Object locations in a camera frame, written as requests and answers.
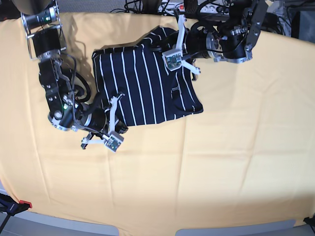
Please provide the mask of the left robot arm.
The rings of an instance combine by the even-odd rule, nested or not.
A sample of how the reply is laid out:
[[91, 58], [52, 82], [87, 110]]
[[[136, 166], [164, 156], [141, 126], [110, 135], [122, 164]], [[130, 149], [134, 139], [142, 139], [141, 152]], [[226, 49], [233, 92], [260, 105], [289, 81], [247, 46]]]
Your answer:
[[200, 68], [192, 61], [196, 58], [212, 59], [214, 62], [244, 63], [252, 59], [261, 26], [267, 13], [264, 0], [233, 0], [225, 21], [207, 20], [201, 9], [209, 4], [206, 0], [197, 7], [197, 22], [185, 27], [185, 15], [176, 13], [178, 36], [175, 54], [171, 56], [170, 70], [186, 68], [199, 75]]

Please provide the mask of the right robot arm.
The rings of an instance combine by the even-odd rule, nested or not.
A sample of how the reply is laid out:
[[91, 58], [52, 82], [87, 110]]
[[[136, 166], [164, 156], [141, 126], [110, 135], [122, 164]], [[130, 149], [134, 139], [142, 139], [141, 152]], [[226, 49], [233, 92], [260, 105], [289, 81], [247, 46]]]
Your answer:
[[117, 118], [116, 110], [124, 93], [118, 92], [109, 99], [105, 108], [100, 102], [105, 91], [96, 94], [91, 105], [91, 89], [77, 68], [62, 69], [62, 55], [75, 60], [65, 52], [66, 39], [63, 33], [58, 3], [55, 0], [15, 0], [21, 13], [26, 34], [29, 56], [38, 60], [39, 81], [45, 89], [49, 107], [48, 120], [58, 130], [84, 130], [88, 135], [81, 141], [81, 148], [89, 144], [102, 144], [116, 152], [123, 143], [127, 127]]

